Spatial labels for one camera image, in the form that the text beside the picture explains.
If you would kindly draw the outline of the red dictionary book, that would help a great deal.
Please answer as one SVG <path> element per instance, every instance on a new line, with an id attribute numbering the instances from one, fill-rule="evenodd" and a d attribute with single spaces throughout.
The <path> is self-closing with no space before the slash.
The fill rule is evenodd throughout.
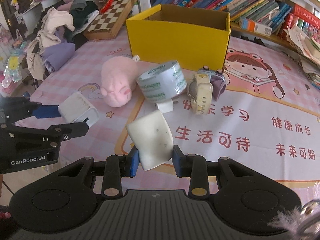
<path id="1" fill-rule="evenodd" d="M 297 26 L 307 36 L 313 37 L 317 42 L 319 41 L 319 18 L 301 7 L 295 4 L 291 12 L 285 17 L 278 36 L 285 40 L 287 37 L 287 29 Z"/>

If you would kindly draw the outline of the yellow cardboard box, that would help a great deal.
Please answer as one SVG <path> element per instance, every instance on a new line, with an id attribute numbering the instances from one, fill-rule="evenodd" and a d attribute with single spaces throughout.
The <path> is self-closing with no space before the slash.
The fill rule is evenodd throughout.
<path id="1" fill-rule="evenodd" d="M 133 55 L 142 61 L 179 62 L 196 71 L 221 69 L 231 35 L 230 14 L 201 8 L 159 4 L 126 20 Z"/>

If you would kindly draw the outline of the pile of clothes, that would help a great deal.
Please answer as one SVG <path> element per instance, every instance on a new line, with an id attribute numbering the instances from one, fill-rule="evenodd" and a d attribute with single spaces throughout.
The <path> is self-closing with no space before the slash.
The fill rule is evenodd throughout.
<path id="1" fill-rule="evenodd" d="M 86 42 L 81 33 L 98 14 L 98 6 L 87 0 L 61 0 L 46 8 L 27 47 L 26 61 L 32 77 L 43 81 L 71 59 Z"/>

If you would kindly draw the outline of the pink cartoon table mat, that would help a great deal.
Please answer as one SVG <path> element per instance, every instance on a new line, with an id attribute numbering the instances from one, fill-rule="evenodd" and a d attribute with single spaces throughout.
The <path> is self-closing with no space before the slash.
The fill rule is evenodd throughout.
<path id="1" fill-rule="evenodd" d="M 265 94 L 258 94 L 237 83 L 212 102 L 208 114 L 196 115 L 189 97 L 180 95 L 174 100 L 173 111 L 165 114 L 174 143 L 184 153 L 200 154 L 211 161 L 230 157 L 290 187 L 303 203 L 318 197 L 319 91 L 282 53 L 238 38 L 231 38 L 230 51 L 245 52 L 271 66 L 284 97 L 273 97 L 269 85 L 264 85 Z M 87 155 L 105 160 L 111 154 L 128 153 L 133 142 L 126 124 L 156 109 L 139 89 L 124 107 L 104 103 L 101 68 L 118 55 L 131 55 L 125 30 L 114 40 L 84 44 L 33 92 L 31 100 L 45 105 L 58 105 L 80 92 L 99 112 L 98 122 L 84 137 L 63 142 L 61 165 Z"/>

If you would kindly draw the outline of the row of books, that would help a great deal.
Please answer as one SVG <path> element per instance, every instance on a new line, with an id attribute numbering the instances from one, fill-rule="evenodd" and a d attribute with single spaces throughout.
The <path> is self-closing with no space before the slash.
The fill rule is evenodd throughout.
<path id="1" fill-rule="evenodd" d="M 244 20 L 270 27 L 274 32 L 291 14 L 291 5 L 280 0 L 156 0 L 154 5 L 173 4 L 227 12 L 232 22 L 243 26 Z"/>

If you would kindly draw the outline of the stack of papers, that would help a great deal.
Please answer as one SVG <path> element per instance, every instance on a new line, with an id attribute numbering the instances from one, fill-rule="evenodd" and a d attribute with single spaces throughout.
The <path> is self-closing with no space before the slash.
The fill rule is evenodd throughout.
<path id="1" fill-rule="evenodd" d="M 294 25 L 285 29 L 287 40 L 296 49 L 299 55 L 303 72 L 310 83 L 319 89 L 319 42 L 313 37 L 308 37 L 301 29 Z"/>

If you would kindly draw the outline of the wooden chessboard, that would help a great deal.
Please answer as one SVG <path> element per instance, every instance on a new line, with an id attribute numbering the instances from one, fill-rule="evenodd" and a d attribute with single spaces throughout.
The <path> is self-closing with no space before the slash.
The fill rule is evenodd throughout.
<path id="1" fill-rule="evenodd" d="M 100 14 L 85 30 L 88 40 L 111 40 L 116 38 L 137 0 L 114 0 L 104 14 Z"/>

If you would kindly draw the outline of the white charger plug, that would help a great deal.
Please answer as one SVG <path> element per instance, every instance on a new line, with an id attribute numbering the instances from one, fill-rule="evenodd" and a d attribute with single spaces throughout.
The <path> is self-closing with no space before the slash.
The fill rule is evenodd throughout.
<path id="1" fill-rule="evenodd" d="M 178 101 L 173 101 L 172 99 L 155 103 L 157 110 L 160 110 L 162 114 L 172 112 L 174 110 L 174 106 L 178 104 Z"/>

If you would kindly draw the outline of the orange white medicine box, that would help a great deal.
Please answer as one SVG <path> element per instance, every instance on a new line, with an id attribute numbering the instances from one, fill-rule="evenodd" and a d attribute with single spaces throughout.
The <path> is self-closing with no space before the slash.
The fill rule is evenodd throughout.
<path id="1" fill-rule="evenodd" d="M 266 36 L 271 36 L 272 34 L 272 28 L 270 28 L 269 26 L 263 25 L 253 20 L 249 20 L 247 18 L 241 17 L 238 25 L 242 29 L 253 31 L 254 33 L 263 34 Z"/>

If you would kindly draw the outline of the clear tape roll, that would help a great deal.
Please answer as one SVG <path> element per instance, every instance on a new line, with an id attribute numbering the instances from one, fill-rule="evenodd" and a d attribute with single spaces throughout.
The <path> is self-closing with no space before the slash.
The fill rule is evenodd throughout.
<path id="1" fill-rule="evenodd" d="M 187 82 L 176 60 L 159 64 L 137 78 L 144 97 L 149 102 L 159 103 L 178 96 L 187 87 Z"/>

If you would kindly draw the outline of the red plastic toy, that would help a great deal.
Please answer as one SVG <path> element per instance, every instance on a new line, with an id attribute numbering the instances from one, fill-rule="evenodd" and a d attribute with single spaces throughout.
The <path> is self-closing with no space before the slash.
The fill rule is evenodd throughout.
<path id="1" fill-rule="evenodd" d="M 104 14 L 111 7 L 114 0 L 107 0 L 106 4 L 100 9 L 100 14 Z"/>

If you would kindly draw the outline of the white sponge block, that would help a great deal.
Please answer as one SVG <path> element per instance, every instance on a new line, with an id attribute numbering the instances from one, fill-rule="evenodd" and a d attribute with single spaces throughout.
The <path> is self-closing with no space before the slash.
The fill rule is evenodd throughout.
<path id="1" fill-rule="evenodd" d="M 92 127 L 99 120 L 98 110 L 80 92 L 70 95 L 58 105 L 57 110 L 69 124 L 85 122 Z"/>
<path id="2" fill-rule="evenodd" d="M 139 152 L 143 170 L 156 168 L 172 158 L 174 141 L 160 110 L 127 124 L 126 130 Z"/>

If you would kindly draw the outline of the purple kids smartwatch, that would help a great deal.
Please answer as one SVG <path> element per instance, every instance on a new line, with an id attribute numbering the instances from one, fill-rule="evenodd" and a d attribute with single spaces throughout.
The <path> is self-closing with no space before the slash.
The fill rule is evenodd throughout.
<path id="1" fill-rule="evenodd" d="M 213 86 L 213 98 L 217 101 L 220 95 L 224 93 L 227 85 L 223 71 L 221 69 L 211 70 L 208 66 L 203 66 L 197 73 L 209 76 L 210 83 Z"/>

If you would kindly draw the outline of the pink plush pig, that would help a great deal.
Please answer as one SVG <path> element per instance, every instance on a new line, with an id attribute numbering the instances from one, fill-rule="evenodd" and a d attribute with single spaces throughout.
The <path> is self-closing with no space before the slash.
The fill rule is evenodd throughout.
<path id="1" fill-rule="evenodd" d="M 137 63 L 124 56 L 107 60 L 101 69 L 101 94 L 110 107 L 122 107 L 132 97 L 138 77 Z"/>

